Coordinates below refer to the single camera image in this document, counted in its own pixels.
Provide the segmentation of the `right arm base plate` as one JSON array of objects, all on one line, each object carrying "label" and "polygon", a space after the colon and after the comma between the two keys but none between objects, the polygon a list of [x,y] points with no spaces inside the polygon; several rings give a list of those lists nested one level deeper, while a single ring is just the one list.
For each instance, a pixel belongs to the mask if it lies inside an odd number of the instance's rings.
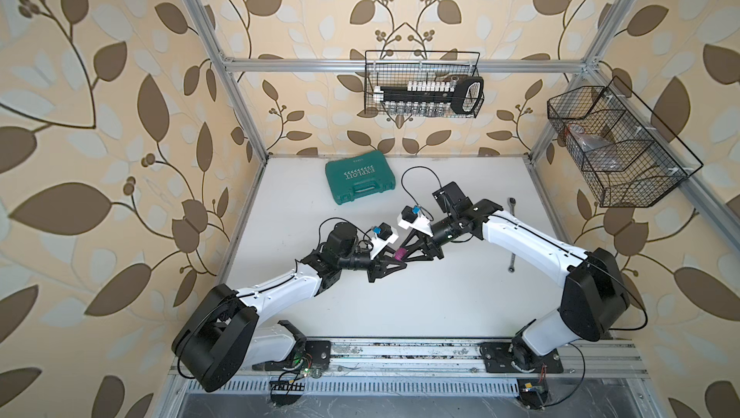
[{"label": "right arm base plate", "polygon": [[538,356],[525,344],[496,340],[481,343],[479,352],[489,374],[562,374],[565,371],[556,350]]}]

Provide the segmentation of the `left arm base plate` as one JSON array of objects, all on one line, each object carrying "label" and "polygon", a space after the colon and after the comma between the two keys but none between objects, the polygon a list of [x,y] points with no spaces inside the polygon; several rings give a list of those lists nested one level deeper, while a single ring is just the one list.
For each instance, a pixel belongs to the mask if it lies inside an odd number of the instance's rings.
[{"label": "left arm base plate", "polygon": [[308,370],[314,372],[327,371],[331,363],[331,341],[308,340],[298,342],[280,361],[266,361],[252,366],[252,371],[258,372],[298,372]]}]

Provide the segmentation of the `magenta paint jar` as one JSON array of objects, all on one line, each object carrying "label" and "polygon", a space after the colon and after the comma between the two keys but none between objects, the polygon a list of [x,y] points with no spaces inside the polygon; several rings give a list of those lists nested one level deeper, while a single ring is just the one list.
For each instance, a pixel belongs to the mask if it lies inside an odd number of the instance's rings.
[{"label": "magenta paint jar", "polygon": [[408,254],[408,251],[405,248],[399,248],[398,250],[395,250],[395,253],[393,254],[393,259],[398,262],[405,262],[405,257]]}]

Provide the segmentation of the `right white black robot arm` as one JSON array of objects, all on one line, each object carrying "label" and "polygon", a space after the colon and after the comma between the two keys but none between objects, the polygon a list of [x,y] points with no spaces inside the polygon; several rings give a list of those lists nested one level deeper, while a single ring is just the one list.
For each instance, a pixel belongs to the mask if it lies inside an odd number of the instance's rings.
[{"label": "right white black robot arm", "polygon": [[433,197],[444,219],[431,223],[418,206],[404,207],[398,217],[399,227],[410,231],[401,245],[402,261],[441,259],[443,246],[469,234],[512,252],[562,289],[560,306],[512,339],[509,352],[518,368],[529,370],[535,361],[576,340],[599,341],[629,308],[629,292],[607,250],[588,252],[560,242],[491,200],[472,202],[455,182]]}]

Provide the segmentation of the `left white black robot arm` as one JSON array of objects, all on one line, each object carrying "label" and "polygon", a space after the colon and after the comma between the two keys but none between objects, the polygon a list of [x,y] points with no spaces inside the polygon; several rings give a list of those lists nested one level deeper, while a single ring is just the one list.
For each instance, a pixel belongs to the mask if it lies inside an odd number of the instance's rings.
[{"label": "left white black robot arm", "polygon": [[287,323],[281,324],[281,333],[262,331],[261,323],[325,292],[344,270],[364,271],[373,283],[407,267],[389,248],[398,239],[395,227],[381,223],[367,235],[358,233],[351,223],[336,223],[292,271],[253,287],[214,286],[173,341],[177,367],[188,370],[184,377],[214,392],[246,362],[277,362],[294,370],[302,362],[296,353],[298,331]]}]

